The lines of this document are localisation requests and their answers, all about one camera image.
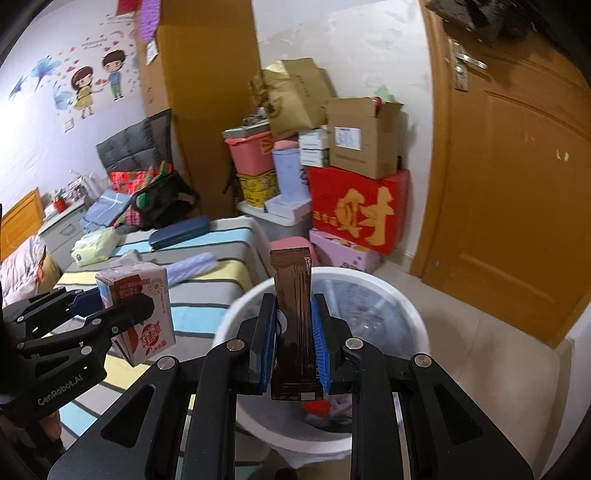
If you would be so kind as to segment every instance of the wooden headboard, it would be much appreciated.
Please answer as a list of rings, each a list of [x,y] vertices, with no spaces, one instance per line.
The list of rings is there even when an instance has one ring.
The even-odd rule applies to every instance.
[[[36,235],[43,224],[44,217],[39,189],[27,193],[14,207],[2,215],[0,261],[4,261],[31,235]]]

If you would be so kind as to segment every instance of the light purple container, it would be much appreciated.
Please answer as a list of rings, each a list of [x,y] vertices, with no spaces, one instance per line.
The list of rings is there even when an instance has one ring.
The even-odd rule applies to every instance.
[[[308,172],[300,164],[300,149],[273,150],[272,153],[283,201],[306,202],[310,200]]]

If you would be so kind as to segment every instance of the pink box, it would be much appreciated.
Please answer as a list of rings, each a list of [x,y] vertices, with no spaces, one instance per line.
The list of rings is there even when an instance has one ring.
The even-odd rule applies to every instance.
[[[315,228],[310,230],[310,243],[321,265],[371,273],[380,263],[379,253]]]
[[[271,156],[271,150],[273,150],[271,132],[262,132],[246,138],[227,138],[224,142],[230,148],[238,173],[256,177],[275,168]]]

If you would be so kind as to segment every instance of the blue gripper pad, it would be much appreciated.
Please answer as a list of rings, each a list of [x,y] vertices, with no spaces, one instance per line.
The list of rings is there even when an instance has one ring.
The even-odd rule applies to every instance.
[[[87,290],[76,295],[76,298],[70,303],[70,313],[72,316],[88,317],[103,309],[103,302],[100,299],[98,288]]]
[[[277,297],[273,295],[273,305],[266,318],[267,328],[265,329],[265,342],[261,355],[261,388],[267,391],[271,381],[271,370],[273,367],[273,354],[275,351],[275,332],[277,325]]]
[[[312,336],[314,337],[314,350],[316,351],[316,369],[318,378],[325,393],[330,391],[330,358],[326,345],[326,337],[322,328],[322,320],[316,299],[310,300],[310,312],[312,319]]]

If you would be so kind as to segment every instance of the red cup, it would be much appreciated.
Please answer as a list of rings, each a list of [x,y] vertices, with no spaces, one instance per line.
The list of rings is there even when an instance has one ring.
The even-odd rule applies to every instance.
[[[68,208],[68,204],[62,197],[56,198],[53,201],[53,206],[56,208],[57,213],[61,213]]]

